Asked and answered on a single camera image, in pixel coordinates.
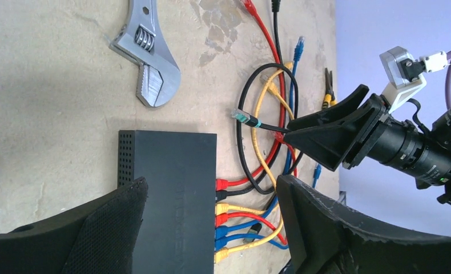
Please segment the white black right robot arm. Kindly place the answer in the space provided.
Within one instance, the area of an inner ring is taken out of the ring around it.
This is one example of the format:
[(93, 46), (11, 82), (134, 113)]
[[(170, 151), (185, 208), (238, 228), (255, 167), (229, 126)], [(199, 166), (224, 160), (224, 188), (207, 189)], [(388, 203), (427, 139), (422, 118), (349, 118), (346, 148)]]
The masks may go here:
[(419, 190), (444, 187), (437, 200), (451, 206), (451, 108), (432, 128), (390, 110), (386, 97), (361, 84), (337, 105), (291, 121), (284, 141), (331, 171), (374, 159), (413, 177)]

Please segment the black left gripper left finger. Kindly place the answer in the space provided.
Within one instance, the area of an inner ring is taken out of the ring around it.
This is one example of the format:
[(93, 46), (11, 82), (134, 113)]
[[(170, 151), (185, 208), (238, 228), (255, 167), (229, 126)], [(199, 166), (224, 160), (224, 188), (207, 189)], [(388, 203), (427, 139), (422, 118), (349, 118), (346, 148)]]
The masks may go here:
[(0, 233), (0, 273), (131, 273), (145, 178), (47, 219)]

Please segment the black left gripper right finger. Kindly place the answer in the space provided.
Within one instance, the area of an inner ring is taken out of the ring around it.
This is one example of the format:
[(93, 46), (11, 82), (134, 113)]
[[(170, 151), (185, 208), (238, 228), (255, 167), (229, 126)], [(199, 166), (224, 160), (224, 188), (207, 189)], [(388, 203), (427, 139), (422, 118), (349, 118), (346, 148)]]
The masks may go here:
[(377, 220), (291, 175), (276, 194), (295, 273), (451, 273), (451, 237)]

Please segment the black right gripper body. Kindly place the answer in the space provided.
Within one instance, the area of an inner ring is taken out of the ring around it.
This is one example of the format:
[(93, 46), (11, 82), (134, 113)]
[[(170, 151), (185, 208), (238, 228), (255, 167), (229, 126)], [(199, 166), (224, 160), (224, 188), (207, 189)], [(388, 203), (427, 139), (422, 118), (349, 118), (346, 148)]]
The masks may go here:
[(370, 158), (413, 177), (417, 186), (451, 183), (451, 121), (441, 118), (427, 128), (416, 112), (411, 120), (399, 121), (388, 113), (385, 99), (369, 99), (377, 102), (377, 123), (360, 151), (342, 166), (350, 170)]

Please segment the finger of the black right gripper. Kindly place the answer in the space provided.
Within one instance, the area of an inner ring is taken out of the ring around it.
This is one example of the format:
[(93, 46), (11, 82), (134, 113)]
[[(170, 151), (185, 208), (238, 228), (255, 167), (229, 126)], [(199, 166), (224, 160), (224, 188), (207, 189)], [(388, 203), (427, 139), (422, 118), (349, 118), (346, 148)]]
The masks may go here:
[(284, 141), (330, 171), (354, 158), (377, 123), (377, 102), (367, 100), (340, 120), (322, 126), (289, 130)]
[(368, 92), (369, 87), (360, 84), (353, 93), (338, 104), (313, 114), (294, 119), (288, 123), (287, 129), (297, 131), (304, 128), (322, 126), (324, 124), (336, 122), (356, 111)]

